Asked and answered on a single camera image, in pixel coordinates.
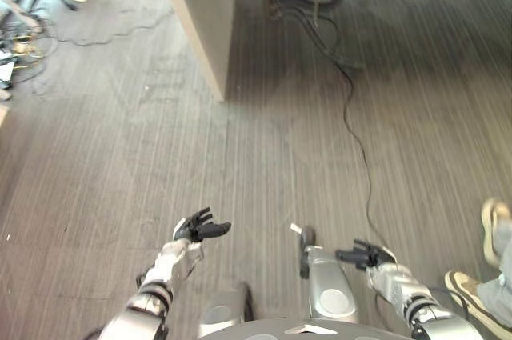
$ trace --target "floor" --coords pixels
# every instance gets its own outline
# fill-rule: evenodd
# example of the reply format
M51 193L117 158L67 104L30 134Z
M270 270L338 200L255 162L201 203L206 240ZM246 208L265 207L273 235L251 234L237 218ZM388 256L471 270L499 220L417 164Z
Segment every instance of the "floor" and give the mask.
M315 226L330 250L378 240L342 122L348 84L293 20L268 22L260 3L238 0L230 100L216 103L169 0L89 0L77 13L42 2L60 39L156 26L106 45L61 42L44 73L15 87L0 129L0 338L80 339L100 326L176 221L203 206L233 229L205 243L172 339L194 338L201 307L241 280L258 317L305 316L291 222ZM342 52L365 66L348 121L367 152L372 219L428 285L450 269L498 274L479 209L489 196L512 202L511 8L344 0L334 14ZM346 272L362 322L383 327L363 274Z

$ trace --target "power cord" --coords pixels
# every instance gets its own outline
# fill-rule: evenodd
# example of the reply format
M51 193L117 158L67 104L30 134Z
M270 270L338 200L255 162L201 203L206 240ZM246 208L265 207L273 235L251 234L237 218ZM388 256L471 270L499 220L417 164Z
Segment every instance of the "power cord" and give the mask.
M22 56L35 59L35 61L21 65L21 66L16 66L15 69L30 71L30 70L32 70L32 68L34 68L36 66L41 66L42 68L37 70L34 74L31 74L26 78L22 78L20 80L13 80L13 85L20 84L22 82L28 82L29 80L32 80L32 79L38 77L39 75L43 74L46 71L47 66L45 63L42 63L42 60L45 58L48 58L49 56L54 54L58 49L59 43L71 43L73 45L80 46L80 47L107 45L107 44L112 43L117 38L129 37L136 30L152 30L152 29L156 28L157 26L159 26L166 17L168 17L174 13L173 10L168 10L167 12L165 12L164 14L159 16L152 24L150 24L148 26L134 26L132 28L129 28L128 31L126 31L126 32L112 34L107 39L99 41L99 42L88 42L88 41L80 42L80 41L74 40L72 38L59 38L53 22L47 18L44 18L44 17L39 16L34 13L39 10L45 10L45 9L46 9L45 7L40 7L31 13L31 15L33 17L35 17L37 20L40 21L41 24L44 25L45 33L37 35L35 37L32 37L30 40L30 43L36 42L37 40L43 40L43 39L49 38L52 40L52 45L50 46L50 48L48 49L47 52L43 52L35 46L30 46L30 51L27 53L24 53ZM21 33L23 28L24 28L23 23L10 23L10 24L6 25L6 28L4 29L4 31L6 31L9 34L14 35L10 39L12 42L12 41L16 40L16 37L17 37L16 35Z
M350 64L349 66L347 66L347 64L346 64L347 60L342 59L339 56L337 56L335 53L335 48L329 48L324 43L324 41L322 40L322 38L320 36L320 33L318 32L318 26L311 19L311 14L308 12L308 10L304 9L304 7L307 7L307 9L311 8L310 2L305 3L304 0L300 0L301 5L297 5L298 2L296 0L287 0L287 1L288 1L288 3L286 3L286 1L283 1L283 0L281 0L281 1L274 0L274 4L276 5L276 13L274 14L274 16L271 17L271 19L275 20L279 17L290 16L292 18L295 18L296 20L299 20L300 24L302 25L302 27L304 28L304 30L306 31L308 36L310 36L311 40L316 45L316 47L320 50L320 52L326 58L328 58L329 60L332 61L332 63L338 69L340 74L349 83L349 93L346 96L345 102L343 104L343 123L345 124L345 128L348 130L349 134L352 136L352 138L354 138L354 140L358 144L359 149L361 151L362 161L363 161L364 167L365 167L366 179L368 181L368 194L366 197L366 206L365 206L366 221L368 223L368 226L374 232L374 234L378 237L380 242L385 247L388 247L387 240L384 238L384 235L376 227L376 225L371 217L371 213L370 213L370 202L371 202L373 187L372 187L372 177L371 177L371 172L370 172L370 166L369 166L368 157L366 154L366 148L363 145L361 138L356 134L353 127L348 122L348 109L349 109L350 102L354 98L355 85L354 85L354 81L352 80L352 77L347 73L346 69L350 68L350 65L352 65L352 67L354 67L354 64ZM339 0L333 0L332 2L330 2L328 5L328 8L331 9L331 6L335 2L338 2L338 1ZM323 17L323 16L320 17L320 15L318 16L318 18L321 18L322 20L326 19L326 17ZM339 35L340 31L339 31L338 25L332 20L330 20L329 22L334 25L334 28L336 29L336 33ZM338 46L338 43L339 43L339 37L337 37L337 41L335 44L336 47ZM469 314L467 300L460 293L449 290L447 288L442 288L442 287L429 287L429 289L432 292L442 292L442 293L448 293L448 294L457 296L460 299L461 304L462 304L462 310L464 311L464 318L467 321L470 320L470 314ZM380 294L378 294L378 293L375 293L375 296L374 296L375 311L377 313L377 316L379 317L381 324L386 328L386 330L391 331L390 326L389 326L387 320L384 318L384 316L380 310L380 307L378 305L379 298L382 298L382 296L380 296Z
M72 38L59 38L59 37L57 37L57 41L58 42L69 42L76 46L104 46L107 44L111 44L112 41L115 40L116 38L126 38L126 37L130 36L136 30L152 30L152 29L156 28L158 25L160 25L160 23L163 22L163 20L167 16L170 16L173 13L174 13L173 10L168 10L163 15L158 17L157 20L149 26L134 26L133 28L130 28L127 32L112 34L111 36L109 36L108 38L106 38L105 40L102 40L100 42L78 42L76 40L73 40Z
M329 9L333 5L334 2L338 2L338 0L332 1L329 3ZM332 19L329 19L329 23L334 26L336 30L336 43L333 47L329 48L327 44L322 40L322 37L320 36L320 33L318 31L317 25L315 25L314 20L312 19L312 14L308 12L307 10L304 10L300 6L297 6L296 4L285 4L283 0L274 0L274 4L276 5L274 16L272 17L273 20L276 20L280 17L292 17L295 20L298 20L299 23L302 25L302 28L304 31L310 36L311 40L313 41L313 44L318 48L318 50L332 63L334 66L339 70L339 72L342 74L343 77L348 81L349 83L349 93L345 99L345 102L343 104L343 123L345 124L345 128L348 130L349 134L352 136L352 138L356 141L356 143L359 146L359 149L361 151L362 160L365 167L365 173L366 173L366 179L368 182L368 194L366 197L366 206L365 206L365 216L366 221L370 227L370 229L374 232L374 234L378 237L378 239L381 241L381 243L384 246L388 246L387 240L384 239L384 236L382 233L378 230L376 227L370 213L370 203L371 203L371 197L373 192L372 187L372 178L371 178L371 172L370 172L370 165L368 163L368 157L366 154L366 148L362 144L361 138L355 133L354 129L348 122L348 109L349 105L352 102L352 99L354 98L355 93L355 87L354 82L352 80L352 77L347 73L347 69L350 68L359 68L359 64L355 64L353 62L350 62L344 58L340 58L336 55L336 47L338 46L340 42L340 30L338 27L338 24L336 24ZM319 15L318 18L325 19L327 17L323 15Z

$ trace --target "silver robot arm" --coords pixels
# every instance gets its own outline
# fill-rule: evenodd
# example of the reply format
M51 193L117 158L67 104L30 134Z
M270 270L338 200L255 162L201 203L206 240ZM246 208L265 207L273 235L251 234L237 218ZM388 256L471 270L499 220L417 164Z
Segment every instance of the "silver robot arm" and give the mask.
M231 224L213 224L207 208L174 228L174 240L158 253L137 293L103 329L101 340L164 340L174 297L202 259L201 241L226 234Z
M465 319L443 308L429 288L413 277L410 270L396 263L385 248L354 241L353 251L337 251L337 257L366 271L370 288L393 306L411 329L415 340L483 340Z

